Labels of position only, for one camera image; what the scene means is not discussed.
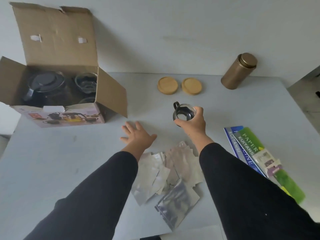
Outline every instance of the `cardboard box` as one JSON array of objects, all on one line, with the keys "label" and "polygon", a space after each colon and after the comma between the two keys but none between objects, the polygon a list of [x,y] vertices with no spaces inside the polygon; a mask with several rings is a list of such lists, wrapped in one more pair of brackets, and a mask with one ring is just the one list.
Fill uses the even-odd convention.
[{"label": "cardboard box", "polygon": [[[6,57],[0,60],[0,101],[40,127],[104,123],[110,111],[127,117],[126,90],[98,66],[93,17],[86,8],[43,7],[11,2],[18,23],[26,64]],[[62,72],[69,83],[81,73],[98,75],[94,103],[77,104],[81,92],[71,88],[74,105],[24,105],[27,81],[37,71]]]}]

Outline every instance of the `white table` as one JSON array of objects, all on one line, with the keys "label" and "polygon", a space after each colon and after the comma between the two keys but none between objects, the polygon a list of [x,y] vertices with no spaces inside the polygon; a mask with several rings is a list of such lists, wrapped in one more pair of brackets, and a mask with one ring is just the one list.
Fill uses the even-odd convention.
[{"label": "white table", "polygon": [[[284,168],[306,193],[302,206],[320,221],[320,136],[278,78],[248,78],[236,90],[220,76],[197,75],[204,86],[197,96],[181,89],[164,95],[157,81],[164,74],[111,73],[128,93],[129,120],[139,120],[158,138],[148,149],[165,151],[187,136],[172,120],[173,103],[204,107],[207,133],[232,152],[223,128],[249,126],[281,159]],[[179,82],[188,75],[172,75]],[[40,129],[22,118],[0,160],[0,239],[20,240],[82,180],[124,146],[119,115],[106,124]],[[206,183],[197,188],[201,199],[177,230],[219,225],[220,219]],[[154,205],[141,207],[130,194],[114,239],[134,239],[170,232]]]}]

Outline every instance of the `black sleeve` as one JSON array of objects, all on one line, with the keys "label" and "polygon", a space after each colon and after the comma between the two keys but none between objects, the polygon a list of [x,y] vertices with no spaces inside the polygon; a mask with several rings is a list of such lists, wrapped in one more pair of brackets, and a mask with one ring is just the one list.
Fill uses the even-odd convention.
[{"label": "black sleeve", "polygon": [[320,239],[293,198],[221,145],[207,145],[199,160],[228,240]]},{"label": "black sleeve", "polygon": [[58,200],[25,240],[111,240],[137,172],[131,153],[114,154]]}]

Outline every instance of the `tiled floor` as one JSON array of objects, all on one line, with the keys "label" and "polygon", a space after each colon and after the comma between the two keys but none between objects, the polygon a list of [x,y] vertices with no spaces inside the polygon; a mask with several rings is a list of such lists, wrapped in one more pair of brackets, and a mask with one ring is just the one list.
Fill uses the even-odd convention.
[{"label": "tiled floor", "polygon": [[320,76],[302,78],[288,88],[290,95],[320,134],[320,98],[315,94],[317,91],[320,91]]}]

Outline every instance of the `cardboard flap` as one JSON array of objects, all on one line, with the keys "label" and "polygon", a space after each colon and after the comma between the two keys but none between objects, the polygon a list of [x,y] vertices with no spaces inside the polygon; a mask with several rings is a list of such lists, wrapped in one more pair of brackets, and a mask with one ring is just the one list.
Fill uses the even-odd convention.
[{"label": "cardboard flap", "polygon": [[98,66],[91,12],[11,2],[28,65]]},{"label": "cardboard flap", "polygon": [[26,66],[4,56],[0,59],[0,102],[17,105],[20,100],[21,79]]},{"label": "cardboard flap", "polygon": [[126,89],[101,68],[98,68],[96,102],[126,118],[128,117]]}]

